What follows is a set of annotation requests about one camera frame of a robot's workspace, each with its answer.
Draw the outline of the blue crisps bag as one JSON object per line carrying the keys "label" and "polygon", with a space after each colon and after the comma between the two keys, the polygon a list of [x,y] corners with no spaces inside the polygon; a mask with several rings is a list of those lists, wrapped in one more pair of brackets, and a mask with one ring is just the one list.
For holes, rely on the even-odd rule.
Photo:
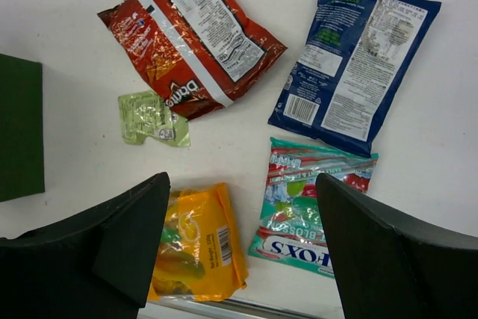
{"label": "blue crisps bag", "polygon": [[369,158],[440,9],[430,0],[317,0],[268,123]]}

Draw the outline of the red Doritos chip bag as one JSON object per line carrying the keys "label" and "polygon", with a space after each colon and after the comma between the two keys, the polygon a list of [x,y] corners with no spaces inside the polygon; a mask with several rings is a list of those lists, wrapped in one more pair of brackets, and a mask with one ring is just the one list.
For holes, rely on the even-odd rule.
{"label": "red Doritos chip bag", "polygon": [[99,18],[140,77],[188,120],[232,105],[286,50],[235,0],[124,0]]}

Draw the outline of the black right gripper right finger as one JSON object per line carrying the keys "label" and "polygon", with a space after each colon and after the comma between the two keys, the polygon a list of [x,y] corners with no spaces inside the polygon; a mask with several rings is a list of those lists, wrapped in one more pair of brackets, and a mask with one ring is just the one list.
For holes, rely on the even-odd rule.
{"label": "black right gripper right finger", "polygon": [[329,174],[317,204],[346,318],[476,318],[477,238],[419,220]]}

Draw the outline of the small green snack packet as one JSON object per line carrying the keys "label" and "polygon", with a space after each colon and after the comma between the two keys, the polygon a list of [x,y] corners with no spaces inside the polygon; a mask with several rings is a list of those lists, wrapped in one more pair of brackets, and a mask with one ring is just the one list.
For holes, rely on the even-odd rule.
{"label": "small green snack packet", "polygon": [[118,97],[121,135],[129,145],[141,145],[150,137],[171,147],[190,146],[188,121],[171,111],[154,91]]}

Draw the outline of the green paper bag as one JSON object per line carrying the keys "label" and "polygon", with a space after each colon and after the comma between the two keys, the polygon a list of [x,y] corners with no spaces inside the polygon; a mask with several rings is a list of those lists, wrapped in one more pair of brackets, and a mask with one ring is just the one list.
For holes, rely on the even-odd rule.
{"label": "green paper bag", "polygon": [[44,191],[43,66],[1,55],[1,201]]}

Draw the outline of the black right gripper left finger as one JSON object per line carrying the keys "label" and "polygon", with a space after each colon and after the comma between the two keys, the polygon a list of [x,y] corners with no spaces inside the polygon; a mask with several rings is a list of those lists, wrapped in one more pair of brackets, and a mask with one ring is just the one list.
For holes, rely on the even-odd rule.
{"label": "black right gripper left finger", "polygon": [[146,305],[170,194],[158,173],[126,192],[1,239],[2,318],[136,318]]}

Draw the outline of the teal Fox's candy bag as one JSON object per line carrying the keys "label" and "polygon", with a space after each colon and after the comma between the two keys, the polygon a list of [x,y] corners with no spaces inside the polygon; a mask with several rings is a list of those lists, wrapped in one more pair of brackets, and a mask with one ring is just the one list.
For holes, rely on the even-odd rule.
{"label": "teal Fox's candy bag", "polygon": [[332,278],[334,270],[317,206],[317,177],[329,174],[366,193],[379,156],[363,158],[277,138],[270,143],[260,223],[248,253]]}

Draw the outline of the yellow mango snack bag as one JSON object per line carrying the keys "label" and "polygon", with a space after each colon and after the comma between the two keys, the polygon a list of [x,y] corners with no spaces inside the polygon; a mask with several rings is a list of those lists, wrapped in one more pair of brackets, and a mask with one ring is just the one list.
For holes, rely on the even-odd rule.
{"label": "yellow mango snack bag", "polygon": [[171,192],[147,299],[219,302],[248,276],[227,185]]}

